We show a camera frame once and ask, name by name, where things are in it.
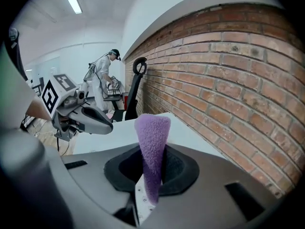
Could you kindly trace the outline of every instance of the chair backrest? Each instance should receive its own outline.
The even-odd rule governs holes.
[[[132,86],[130,88],[128,98],[127,98],[127,111],[128,111],[128,107],[130,106],[130,103],[135,101],[135,98],[138,93],[139,84],[140,84],[142,77],[143,77],[143,74],[141,74],[141,73],[138,75],[135,74],[133,77]]]
[[[133,72],[135,73],[135,75],[132,79],[132,86],[130,88],[128,98],[127,98],[127,110],[126,110],[125,120],[137,118],[136,109],[135,109],[137,102],[136,102],[135,98],[138,93],[138,88],[139,88],[141,78],[143,78],[143,75],[146,72],[146,63],[145,63],[146,60],[147,60],[146,58],[142,57],[142,58],[136,59],[133,63]],[[140,63],[142,66],[144,66],[143,73],[140,73],[137,70],[137,65]]]

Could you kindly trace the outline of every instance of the human arm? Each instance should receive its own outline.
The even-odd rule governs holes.
[[[112,79],[110,78],[110,76],[108,75],[108,74],[102,74],[102,77],[106,80],[106,81],[108,81],[108,82],[110,82],[110,84],[112,84]]]
[[[48,112],[43,106],[42,100],[37,95],[31,102],[26,114],[35,118],[40,118],[49,121],[51,120]]]

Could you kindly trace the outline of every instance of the white lab coat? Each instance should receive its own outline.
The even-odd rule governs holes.
[[[111,64],[110,58],[108,55],[100,58],[96,63],[96,74],[92,78],[92,90],[96,102],[96,106],[102,111],[107,110],[108,102],[104,101],[104,98],[107,98],[107,81],[103,78],[103,74],[109,74],[109,66]]]

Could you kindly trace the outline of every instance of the black chair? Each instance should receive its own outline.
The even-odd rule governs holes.
[[[138,100],[136,100],[136,96],[138,93],[140,81],[143,78],[143,75],[146,73],[146,69],[147,69],[146,60],[147,60],[146,58],[141,57],[136,59],[133,63],[134,77],[127,98],[127,110],[126,110],[125,120],[132,120],[138,118],[138,114],[136,111]],[[139,64],[141,64],[141,66],[140,69],[138,70],[137,66]],[[116,122],[122,121],[124,111],[125,110],[115,110],[112,120],[115,120]]]

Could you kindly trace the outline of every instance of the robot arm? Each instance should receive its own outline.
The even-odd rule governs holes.
[[[108,134],[113,126],[110,119],[98,107],[87,103],[84,91],[66,74],[51,76],[45,85],[41,99],[53,127],[58,130],[56,137],[70,141],[77,131],[90,134]],[[60,122],[61,117],[68,118]]]

